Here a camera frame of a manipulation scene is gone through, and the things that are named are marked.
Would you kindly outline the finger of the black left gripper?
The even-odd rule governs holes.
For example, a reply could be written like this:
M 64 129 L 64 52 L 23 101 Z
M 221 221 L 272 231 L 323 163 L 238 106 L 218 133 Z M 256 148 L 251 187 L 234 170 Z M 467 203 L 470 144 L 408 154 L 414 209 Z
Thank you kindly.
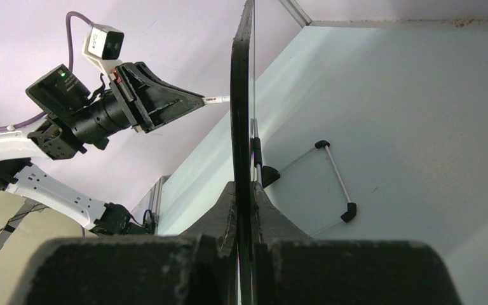
M 157 77 L 143 62 L 126 62 L 119 73 L 128 95 L 146 109 L 148 100 L 199 99 L 202 95 L 171 85 Z
M 146 102 L 147 114 L 151 123 L 145 129 L 145 133 L 152 132 L 162 126 L 165 126 L 186 114 L 189 114 L 205 105 L 204 101 L 199 99 L 182 99 L 173 100 L 148 100 Z

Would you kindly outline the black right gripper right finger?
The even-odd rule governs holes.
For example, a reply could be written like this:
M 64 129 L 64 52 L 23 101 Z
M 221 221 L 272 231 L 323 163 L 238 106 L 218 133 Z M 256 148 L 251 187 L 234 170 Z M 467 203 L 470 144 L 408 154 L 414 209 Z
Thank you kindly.
M 253 184 L 252 246 L 255 253 L 285 252 L 308 246 L 311 237 L 279 211 L 261 184 Z

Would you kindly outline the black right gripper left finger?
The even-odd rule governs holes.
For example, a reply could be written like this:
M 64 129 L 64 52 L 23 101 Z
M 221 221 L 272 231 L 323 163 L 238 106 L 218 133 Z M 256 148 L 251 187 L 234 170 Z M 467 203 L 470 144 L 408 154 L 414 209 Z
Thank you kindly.
M 180 235 L 201 234 L 215 238 L 218 253 L 231 253 L 237 232 L 234 182 L 228 182 L 212 208 Z

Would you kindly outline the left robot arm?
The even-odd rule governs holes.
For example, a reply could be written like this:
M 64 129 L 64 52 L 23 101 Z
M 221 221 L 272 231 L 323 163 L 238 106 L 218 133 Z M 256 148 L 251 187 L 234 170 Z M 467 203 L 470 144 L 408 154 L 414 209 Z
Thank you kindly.
M 74 190 L 32 159 L 71 159 L 87 145 L 105 149 L 115 133 L 154 131 L 205 106 L 207 99 L 162 81 L 143 62 L 109 69 L 94 92 L 59 65 L 26 93 L 42 114 L 29 123 L 0 126 L 0 191 L 43 204 L 94 234 L 153 234 L 152 212 L 138 223 L 124 206 Z

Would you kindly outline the white marker pen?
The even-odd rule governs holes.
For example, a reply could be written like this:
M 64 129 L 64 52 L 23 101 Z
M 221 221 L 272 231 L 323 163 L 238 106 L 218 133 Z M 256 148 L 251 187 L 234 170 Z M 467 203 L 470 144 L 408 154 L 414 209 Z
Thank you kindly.
M 207 105 L 207 104 L 221 104 L 221 103 L 230 102 L 231 98 L 230 96 L 215 96 L 215 97 L 204 97 L 202 98 L 202 100 L 205 103 L 205 105 Z

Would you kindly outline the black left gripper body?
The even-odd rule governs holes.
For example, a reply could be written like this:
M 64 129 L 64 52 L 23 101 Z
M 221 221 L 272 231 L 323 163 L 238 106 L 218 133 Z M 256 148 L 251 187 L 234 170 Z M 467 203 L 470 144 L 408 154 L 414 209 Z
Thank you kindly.
M 123 63 L 109 71 L 112 94 L 132 128 L 149 133 L 160 127 L 156 114 L 160 85 L 145 63 Z

